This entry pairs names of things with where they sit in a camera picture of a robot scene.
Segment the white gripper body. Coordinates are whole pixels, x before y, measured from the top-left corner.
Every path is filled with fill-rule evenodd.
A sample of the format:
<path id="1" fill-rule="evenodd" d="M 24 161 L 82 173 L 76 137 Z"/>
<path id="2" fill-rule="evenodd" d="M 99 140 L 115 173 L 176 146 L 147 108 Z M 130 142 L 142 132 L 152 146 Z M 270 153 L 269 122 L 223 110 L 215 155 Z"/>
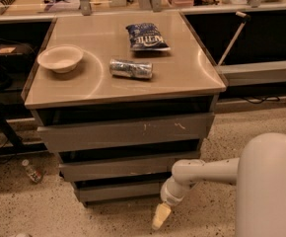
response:
<path id="1" fill-rule="evenodd" d="M 182 185 L 170 177 L 163 183 L 160 197 L 166 205 L 177 206 L 191 189 L 192 185 Z"/>

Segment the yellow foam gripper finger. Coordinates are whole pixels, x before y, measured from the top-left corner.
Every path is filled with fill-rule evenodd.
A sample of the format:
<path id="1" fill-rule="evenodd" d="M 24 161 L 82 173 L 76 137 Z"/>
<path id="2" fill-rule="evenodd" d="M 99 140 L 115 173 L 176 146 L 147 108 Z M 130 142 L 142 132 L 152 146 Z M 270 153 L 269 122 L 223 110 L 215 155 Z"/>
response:
<path id="1" fill-rule="evenodd" d="M 156 207 L 155 215 L 152 221 L 152 228 L 154 230 L 158 230 L 167 220 L 169 215 L 171 214 L 172 209 L 166 203 L 160 203 Z"/>

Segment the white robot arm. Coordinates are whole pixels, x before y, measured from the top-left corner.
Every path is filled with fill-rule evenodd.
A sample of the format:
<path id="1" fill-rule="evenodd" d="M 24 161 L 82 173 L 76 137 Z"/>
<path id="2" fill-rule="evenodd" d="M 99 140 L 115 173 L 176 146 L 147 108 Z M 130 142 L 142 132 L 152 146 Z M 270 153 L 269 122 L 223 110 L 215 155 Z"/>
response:
<path id="1" fill-rule="evenodd" d="M 286 237 L 286 134 L 253 138 L 239 158 L 177 161 L 162 185 L 152 228 L 159 229 L 201 181 L 236 187 L 236 237 Z"/>

